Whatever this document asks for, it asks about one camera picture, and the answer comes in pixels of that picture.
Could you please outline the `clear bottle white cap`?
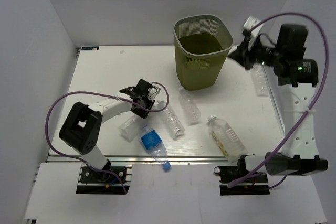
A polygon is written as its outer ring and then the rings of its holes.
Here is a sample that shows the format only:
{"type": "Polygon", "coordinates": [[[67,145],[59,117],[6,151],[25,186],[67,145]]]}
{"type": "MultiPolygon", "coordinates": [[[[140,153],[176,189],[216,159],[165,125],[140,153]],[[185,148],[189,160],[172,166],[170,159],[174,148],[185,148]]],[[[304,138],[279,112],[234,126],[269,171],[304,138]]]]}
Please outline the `clear bottle white cap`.
{"type": "Polygon", "coordinates": [[[134,114],[119,126],[119,132],[121,136],[130,143],[139,136],[141,129],[145,125],[153,125],[158,118],[159,112],[150,112],[146,119],[134,114]]]}

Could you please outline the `square bottle yellow label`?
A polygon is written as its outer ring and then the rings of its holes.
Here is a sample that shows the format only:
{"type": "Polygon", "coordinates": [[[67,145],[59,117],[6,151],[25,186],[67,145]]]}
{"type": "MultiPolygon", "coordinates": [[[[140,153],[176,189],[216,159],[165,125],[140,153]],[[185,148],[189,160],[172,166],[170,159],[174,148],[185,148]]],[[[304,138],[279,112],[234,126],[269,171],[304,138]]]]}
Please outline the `square bottle yellow label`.
{"type": "Polygon", "coordinates": [[[230,163],[236,162],[241,156],[248,154],[247,148],[227,121],[210,116],[208,123],[212,138],[230,163]]]}

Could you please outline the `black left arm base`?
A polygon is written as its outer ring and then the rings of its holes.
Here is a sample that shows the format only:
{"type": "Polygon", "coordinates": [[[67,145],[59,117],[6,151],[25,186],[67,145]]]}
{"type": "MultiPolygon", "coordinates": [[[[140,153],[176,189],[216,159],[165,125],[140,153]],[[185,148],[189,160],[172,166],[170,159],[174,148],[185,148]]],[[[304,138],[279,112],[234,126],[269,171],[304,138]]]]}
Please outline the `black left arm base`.
{"type": "Polygon", "coordinates": [[[131,185],[132,166],[131,165],[111,165],[110,170],[115,173],[119,179],[112,174],[97,173],[82,165],[76,194],[77,195],[125,195],[131,185]]]}

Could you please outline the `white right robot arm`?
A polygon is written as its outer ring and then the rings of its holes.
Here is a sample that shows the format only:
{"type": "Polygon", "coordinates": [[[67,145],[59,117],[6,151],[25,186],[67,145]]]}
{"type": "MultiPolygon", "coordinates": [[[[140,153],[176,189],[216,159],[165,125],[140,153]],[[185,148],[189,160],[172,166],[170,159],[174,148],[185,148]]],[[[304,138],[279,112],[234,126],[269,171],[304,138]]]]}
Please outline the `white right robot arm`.
{"type": "Polygon", "coordinates": [[[282,91],[282,118],[289,137],[280,152],[265,155],[267,163],[260,171],[294,176],[324,172],[328,161],[319,156],[313,111],[309,108],[319,76],[316,61],[304,58],[308,30],[303,25],[283,24],[277,42],[269,46],[261,42],[260,30],[256,25],[245,25],[243,42],[228,55],[246,70],[254,65],[271,67],[282,91]]]}

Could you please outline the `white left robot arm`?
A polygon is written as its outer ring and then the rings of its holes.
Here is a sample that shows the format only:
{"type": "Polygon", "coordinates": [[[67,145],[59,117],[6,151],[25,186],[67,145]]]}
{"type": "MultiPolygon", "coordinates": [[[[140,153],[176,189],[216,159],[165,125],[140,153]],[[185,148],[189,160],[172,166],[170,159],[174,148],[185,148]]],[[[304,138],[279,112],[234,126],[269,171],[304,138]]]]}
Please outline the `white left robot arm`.
{"type": "Polygon", "coordinates": [[[97,146],[102,124],[126,112],[146,119],[159,93],[160,88],[141,79],[135,87],[124,88],[102,101],[92,104],[77,102],[65,119],[59,138],[91,167],[98,181],[104,182],[110,178],[111,168],[109,160],[97,146]]]}

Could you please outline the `olive green mesh bin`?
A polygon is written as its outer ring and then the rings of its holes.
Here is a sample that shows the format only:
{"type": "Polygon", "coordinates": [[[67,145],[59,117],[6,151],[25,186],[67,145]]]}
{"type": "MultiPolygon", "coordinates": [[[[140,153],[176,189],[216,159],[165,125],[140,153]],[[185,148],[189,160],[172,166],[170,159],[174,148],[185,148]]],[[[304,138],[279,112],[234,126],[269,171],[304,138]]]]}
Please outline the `olive green mesh bin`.
{"type": "Polygon", "coordinates": [[[233,46],[223,21],[210,14],[185,17],[175,23],[173,35],[181,86],[195,91],[214,85],[233,46]]]}

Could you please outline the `clear bottle far right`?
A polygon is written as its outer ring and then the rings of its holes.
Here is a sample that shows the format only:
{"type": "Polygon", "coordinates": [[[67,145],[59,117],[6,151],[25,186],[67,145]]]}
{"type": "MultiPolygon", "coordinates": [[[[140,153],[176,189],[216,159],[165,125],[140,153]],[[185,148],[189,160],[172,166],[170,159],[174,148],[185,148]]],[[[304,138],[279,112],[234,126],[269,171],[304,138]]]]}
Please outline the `clear bottle far right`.
{"type": "Polygon", "coordinates": [[[251,78],[258,97],[268,97],[269,87],[262,65],[254,65],[251,70],[251,78]]]}

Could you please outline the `clear crumpled bottle centre-left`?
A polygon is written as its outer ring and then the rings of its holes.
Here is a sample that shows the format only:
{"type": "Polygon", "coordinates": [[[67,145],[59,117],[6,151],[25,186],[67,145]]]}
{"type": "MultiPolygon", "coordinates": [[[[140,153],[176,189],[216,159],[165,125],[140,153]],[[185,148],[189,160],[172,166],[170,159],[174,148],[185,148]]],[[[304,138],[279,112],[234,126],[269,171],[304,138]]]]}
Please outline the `clear crumpled bottle centre-left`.
{"type": "Polygon", "coordinates": [[[179,137],[184,135],[185,128],[170,105],[158,114],[161,122],[173,140],[177,140],[179,137]]]}

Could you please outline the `blue label water bottle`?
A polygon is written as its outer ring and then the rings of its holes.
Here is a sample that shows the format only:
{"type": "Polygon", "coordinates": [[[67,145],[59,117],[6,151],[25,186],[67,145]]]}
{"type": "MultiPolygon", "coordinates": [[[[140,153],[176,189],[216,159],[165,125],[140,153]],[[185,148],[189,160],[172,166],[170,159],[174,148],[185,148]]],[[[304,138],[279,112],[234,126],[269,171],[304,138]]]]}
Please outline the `blue label water bottle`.
{"type": "Polygon", "coordinates": [[[146,152],[159,163],[165,172],[171,169],[165,145],[157,131],[151,125],[143,125],[140,128],[140,140],[146,152]]]}

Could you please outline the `clear crumpled bottle centre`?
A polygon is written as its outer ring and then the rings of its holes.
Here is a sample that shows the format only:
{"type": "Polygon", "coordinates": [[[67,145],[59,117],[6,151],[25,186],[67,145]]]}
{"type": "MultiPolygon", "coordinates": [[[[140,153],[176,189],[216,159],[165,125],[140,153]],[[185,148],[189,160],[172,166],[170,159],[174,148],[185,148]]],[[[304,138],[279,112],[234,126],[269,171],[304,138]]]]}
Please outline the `clear crumpled bottle centre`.
{"type": "Polygon", "coordinates": [[[187,120],[190,124],[196,124],[201,118],[201,112],[197,107],[194,99],[192,98],[189,91],[185,90],[184,87],[179,87],[179,102],[182,109],[185,112],[187,120]]]}

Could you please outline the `left blue table sticker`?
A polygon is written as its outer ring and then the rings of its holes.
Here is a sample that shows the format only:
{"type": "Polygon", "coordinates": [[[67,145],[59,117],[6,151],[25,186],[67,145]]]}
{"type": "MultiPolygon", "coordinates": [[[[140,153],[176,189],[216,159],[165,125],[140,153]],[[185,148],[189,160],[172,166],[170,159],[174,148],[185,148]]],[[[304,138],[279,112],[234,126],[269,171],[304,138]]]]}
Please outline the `left blue table sticker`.
{"type": "Polygon", "coordinates": [[[81,51],[97,51],[99,50],[99,46],[83,46],[81,47],[81,51]]]}

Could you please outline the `aluminium table front rail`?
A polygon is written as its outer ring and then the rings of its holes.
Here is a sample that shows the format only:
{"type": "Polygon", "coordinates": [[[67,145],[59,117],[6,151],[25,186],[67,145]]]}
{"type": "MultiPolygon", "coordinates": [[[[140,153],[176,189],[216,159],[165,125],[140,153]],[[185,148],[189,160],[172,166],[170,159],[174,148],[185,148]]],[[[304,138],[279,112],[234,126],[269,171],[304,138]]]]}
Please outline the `aluminium table front rail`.
{"type": "MultiPolygon", "coordinates": [[[[107,158],[112,163],[153,163],[154,158],[149,156],[111,156],[107,158]]],[[[170,156],[169,162],[187,163],[227,163],[228,160],[223,156],[170,156]]],[[[48,155],[46,162],[77,162],[78,160],[59,155],[48,155]]]]}

